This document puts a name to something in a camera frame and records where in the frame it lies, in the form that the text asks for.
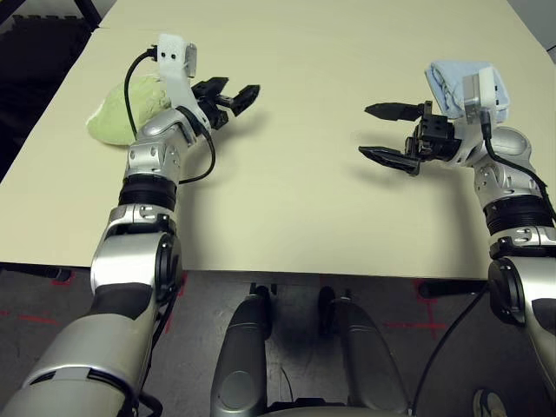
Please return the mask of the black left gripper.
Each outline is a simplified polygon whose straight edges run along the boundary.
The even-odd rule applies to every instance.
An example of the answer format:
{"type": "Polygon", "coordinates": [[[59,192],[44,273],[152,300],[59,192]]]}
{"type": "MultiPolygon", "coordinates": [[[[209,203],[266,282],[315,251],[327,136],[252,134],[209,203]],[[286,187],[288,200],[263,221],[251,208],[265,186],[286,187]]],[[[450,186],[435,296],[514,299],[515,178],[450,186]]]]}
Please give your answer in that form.
{"type": "Polygon", "coordinates": [[[248,85],[241,89],[236,96],[222,95],[222,90],[228,82],[227,77],[211,77],[200,81],[192,87],[192,92],[212,129],[218,130],[228,123],[228,113],[224,108],[231,109],[235,116],[240,115],[250,107],[259,96],[259,84],[248,85]]]}

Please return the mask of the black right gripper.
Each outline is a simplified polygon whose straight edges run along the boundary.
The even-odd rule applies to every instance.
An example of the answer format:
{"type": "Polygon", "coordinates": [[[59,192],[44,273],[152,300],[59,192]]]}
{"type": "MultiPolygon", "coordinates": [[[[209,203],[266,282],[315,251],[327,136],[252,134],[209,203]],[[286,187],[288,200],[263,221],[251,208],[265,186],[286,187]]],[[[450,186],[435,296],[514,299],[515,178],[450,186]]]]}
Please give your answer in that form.
{"type": "Polygon", "coordinates": [[[379,146],[360,146],[359,152],[371,161],[390,169],[406,171],[409,175],[418,175],[422,162],[452,160],[460,149],[461,139],[455,136],[454,125],[447,117],[435,115],[432,106],[431,101],[367,106],[364,109],[366,113],[382,120],[419,122],[405,141],[405,155],[399,150],[379,146]]]}

